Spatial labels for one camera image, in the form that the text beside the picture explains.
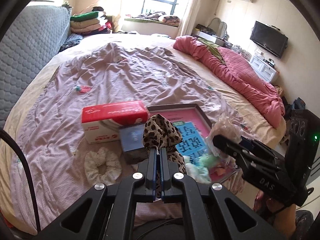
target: green blanket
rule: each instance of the green blanket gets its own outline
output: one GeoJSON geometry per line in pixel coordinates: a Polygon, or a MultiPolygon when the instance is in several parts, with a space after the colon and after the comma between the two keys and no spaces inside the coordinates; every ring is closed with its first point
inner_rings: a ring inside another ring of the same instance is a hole
{"type": "Polygon", "coordinates": [[[76,16],[71,16],[70,21],[83,22],[86,20],[102,17],[103,15],[104,15],[104,12],[100,12],[100,11],[87,12],[87,13],[82,13],[76,16]]]}
{"type": "Polygon", "coordinates": [[[213,56],[215,56],[220,62],[225,65],[226,62],[224,61],[223,57],[220,55],[219,51],[217,50],[217,47],[220,47],[219,45],[213,43],[212,41],[208,41],[202,38],[198,38],[198,41],[203,43],[204,45],[207,46],[208,50],[211,52],[213,56]]]}

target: metal screw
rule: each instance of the metal screw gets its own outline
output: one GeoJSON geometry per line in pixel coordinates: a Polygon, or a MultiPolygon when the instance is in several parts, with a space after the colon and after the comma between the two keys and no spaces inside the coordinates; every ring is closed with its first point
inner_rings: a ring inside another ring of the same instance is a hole
{"type": "Polygon", "coordinates": [[[96,189],[96,190],[102,190],[102,189],[104,189],[104,187],[105,187],[105,185],[101,182],[94,185],[94,189],[96,189]]]}
{"type": "Polygon", "coordinates": [[[141,178],[143,177],[143,174],[140,173],[140,172],[136,172],[136,173],[134,173],[134,174],[132,175],[132,177],[133,177],[134,179],[141,179],[141,178]]]}
{"type": "Polygon", "coordinates": [[[184,175],[181,172],[177,172],[173,175],[176,179],[183,179],[184,175]]]}
{"type": "Polygon", "coordinates": [[[222,190],[222,185],[220,183],[213,183],[212,188],[214,190],[222,190]]]}

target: clothes pile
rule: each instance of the clothes pile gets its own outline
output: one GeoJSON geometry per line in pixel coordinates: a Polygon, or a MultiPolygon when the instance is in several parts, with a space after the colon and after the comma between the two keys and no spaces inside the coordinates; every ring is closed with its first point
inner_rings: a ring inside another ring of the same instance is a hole
{"type": "Polygon", "coordinates": [[[71,16],[71,32],[82,36],[112,33],[112,24],[105,14],[104,11],[92,11],[71,16]]]}
{"type": "Polygon", "coordinates": [[[135,19],[144,19],[144,20],[152,20],[152,21],[159,21],[168,25],[178,26],[180,23],[180,19],[178,16],[168,15],[165,12],[158,11],[154,13],[146,13],[146,14],[139,14],[137,17],[133,17],[135,19]]]}
{"type": "Polygon", "coordinates": [[[62,52],[65,49],[78,45],[82,39],[83,37],[81,34],[71,33],[71,35],[68,36],[64,44],[60,47],[59,52],[62,52]]]}

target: das logo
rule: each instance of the das logo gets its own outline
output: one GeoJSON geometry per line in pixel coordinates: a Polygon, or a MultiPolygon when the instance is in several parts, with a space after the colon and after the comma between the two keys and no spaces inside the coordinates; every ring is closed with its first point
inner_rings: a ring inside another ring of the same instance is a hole
{"type": "Polygon", "coordinates": [[[275,187],[274,184],[271,184],[269,181],[266,181],[264,178],[261,178],[260,184],[262,184],[263,186],[265,186],[269,190],[273,190],[275,187]]]}

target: stack of folded clothes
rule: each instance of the stack of folded clothes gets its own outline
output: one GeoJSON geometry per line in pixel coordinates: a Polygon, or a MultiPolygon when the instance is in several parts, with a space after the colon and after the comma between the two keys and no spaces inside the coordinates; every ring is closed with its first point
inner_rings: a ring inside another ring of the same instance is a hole
{"type": "Polygon", "coordinates": [[[111,33],[112,26],[106,19],[105,14],[103,11],[93,11],[71,16],[71,32],[83,36],[111,33]]]}

